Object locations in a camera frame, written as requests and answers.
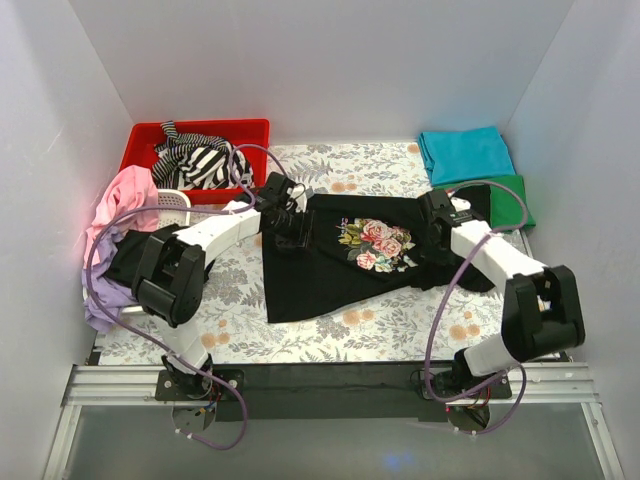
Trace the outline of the black floral print t shirt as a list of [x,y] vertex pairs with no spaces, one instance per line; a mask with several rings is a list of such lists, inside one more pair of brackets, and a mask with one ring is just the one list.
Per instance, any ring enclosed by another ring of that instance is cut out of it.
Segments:
[[463,262],[448,253],[428,256],[414,198],[315,194],[308,209],[308,247],[286,250],[274,233],[262,234],[271,324],[312,319],[406,286],[443,286]]

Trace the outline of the red plastic bin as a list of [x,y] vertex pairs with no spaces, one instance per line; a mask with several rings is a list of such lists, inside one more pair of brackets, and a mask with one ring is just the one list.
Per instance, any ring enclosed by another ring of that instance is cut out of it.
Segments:
[[194,204],[223,204],[266,179],[266,119],[167,121],[133,127],[120,168],[151,171],[159,189],[179,190]]

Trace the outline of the black white striped shirt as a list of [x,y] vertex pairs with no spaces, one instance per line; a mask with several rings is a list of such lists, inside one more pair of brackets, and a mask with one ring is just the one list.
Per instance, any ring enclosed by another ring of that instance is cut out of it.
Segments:
[[165,141],[154,147],[151,167],[159,189],[221,190],[255,185],[254,170],[241,150],[224,137],[180,133],[174,122],[161,124]]

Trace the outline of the aluminium frame rail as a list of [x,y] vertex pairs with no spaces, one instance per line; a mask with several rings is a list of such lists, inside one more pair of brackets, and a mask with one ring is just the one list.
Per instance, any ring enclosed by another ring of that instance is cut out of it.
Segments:
[[[416,362],[228,365],[219,370],[245,399],[257,393],[418,393],[423,375]],[[512,371],[490,388],[493,404],[512,402],[521,388],[524,403],[594,403],[599,394],[588,366],[534,362]],[[161,366],[81,366],[72,370],[64,405],[123,406],[204,403],[181,393]]]

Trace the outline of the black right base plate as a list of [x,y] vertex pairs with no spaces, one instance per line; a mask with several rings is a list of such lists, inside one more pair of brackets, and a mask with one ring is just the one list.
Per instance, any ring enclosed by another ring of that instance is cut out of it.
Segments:
[[[410,384],[416,388],[417,392],[423,398],[431,399],[432,396],[428,393],[426,388],[426,378],[429,378],[431,388],[438,397],[450,398],[472,390],[483,381],[487,380],[488,376],[469,377],[467,379],[459,380],[454,377],[454,374],[450,369],[435,368],[428,374],[425,373],[423,368],[415,369],[410,374]],[[487,386],[482,391],[475,391],[469,398],[465,397],[465,400],[480,400],[486,398],[503,400],[510,399],[511,397],[512,389],[509,381],[506,377],[502,377],[500,380]]]

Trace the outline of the lavender shirt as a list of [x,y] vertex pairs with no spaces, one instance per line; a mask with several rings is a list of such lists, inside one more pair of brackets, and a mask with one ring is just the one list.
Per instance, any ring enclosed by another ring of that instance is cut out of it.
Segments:
[[126,233],[120,233],[116,227],[107,230],[105,235],[97,243],[92,258],[91,285],[97,295],[99,303],[103,305],[109,314],[106,314],[96,303],[95,299],[89,295],[86,283],[86,270],[83,270],[81,274],[82,285],[86,291],[86,298],[84,299],[85,321],[100,333],[109,332],[115,325],[112,317],[119,318],[125,307],[136,304],[136,299],[132,295],[131,288],[123,287],[104,276],[115,256],[115,244],[121,241]]

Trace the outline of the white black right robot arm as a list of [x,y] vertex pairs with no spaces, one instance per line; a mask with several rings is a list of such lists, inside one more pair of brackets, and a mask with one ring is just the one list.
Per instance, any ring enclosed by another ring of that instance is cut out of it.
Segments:
[[436,375],[438,381],[464,397],[475,397],[498,373],[584,344],[577,281],[568,267],[550,267],[520,252],[467,201],[445,190],[429,191],[418,202],[429,234],[428,250],[438,259],[462,260],[436,310],[427,348],[433,347],[448,300],[469,267],[483,274],[503,298],[500,332],[458,351],[451,370]]

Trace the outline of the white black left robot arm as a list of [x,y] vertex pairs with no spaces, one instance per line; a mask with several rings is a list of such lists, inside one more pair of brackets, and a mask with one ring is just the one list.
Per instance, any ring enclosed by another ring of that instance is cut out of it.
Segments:
[[175,232],[156,231],[146,242],[132,283],[145,313],[156,318],[169,366],[180,371],[178,387],[193,400],[213,386],[203,369],[209,353],[193,317],[200,308],[209,267],[240,241],[267,232],[289,249],[308,246],[313,192],[274,172],[266,184],[236,196],[199,223]]

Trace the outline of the white plastic laundry basket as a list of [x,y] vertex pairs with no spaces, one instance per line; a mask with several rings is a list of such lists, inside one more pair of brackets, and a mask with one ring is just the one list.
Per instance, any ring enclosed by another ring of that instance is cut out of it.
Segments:
[[[188,197],[177,190],[159,190],[158,204],[163,206],[177,206],[177,207],[191,207],[191,202]],[[157,229],[171,228],[177,229],[178,227],[187,227],[190,223],[190,213],[183,211],[159,211],[158,212],[158,226]],[[143,315],[144,311],[141,306],[135,304],[134,306],[125,307],[120,317],[123,316],[139,316]]]

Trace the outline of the pink shirt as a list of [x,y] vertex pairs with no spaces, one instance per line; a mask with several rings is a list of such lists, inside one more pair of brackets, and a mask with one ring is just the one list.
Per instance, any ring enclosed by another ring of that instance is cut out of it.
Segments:
[[[90,249],[97,235],[109,222],[136,208],[157,206],[158,198],[158,189],[150,169],[131,165],[121,170],[105,190],[96,207],[94,219],[86,230],[84,267],[88,265]],[[144,211],[129,216],[116,227],[120,233],[130,229],[151,232],[158,226],[158,216],[156,210]]]

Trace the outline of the folded green t shirt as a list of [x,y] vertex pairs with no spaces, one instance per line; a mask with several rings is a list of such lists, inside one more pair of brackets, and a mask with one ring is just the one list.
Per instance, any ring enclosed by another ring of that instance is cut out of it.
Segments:
[[[524,179],[520,175],[489,178],[496,184],[513,191],[526,202]],[[456,191],[458,198],[470,202],[471,208],[481,215],[492,228],[518,225],[522,220],[522,209],[516,199],[495,185],[474,185]]]

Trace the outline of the black shirt in basket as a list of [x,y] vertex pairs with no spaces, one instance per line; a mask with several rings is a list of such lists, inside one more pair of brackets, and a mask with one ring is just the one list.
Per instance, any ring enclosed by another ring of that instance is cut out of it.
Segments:
[[150,232],[130,230],[115,244],[116,253],[104,276],[115,283],[131,288]]

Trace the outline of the folded blue t shirt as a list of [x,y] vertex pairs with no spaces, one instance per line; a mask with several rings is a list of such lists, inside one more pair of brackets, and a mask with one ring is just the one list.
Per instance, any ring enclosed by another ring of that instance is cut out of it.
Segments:
[[432,186],[515,174],[508,148],[496,127],[422,132],[418,146]]

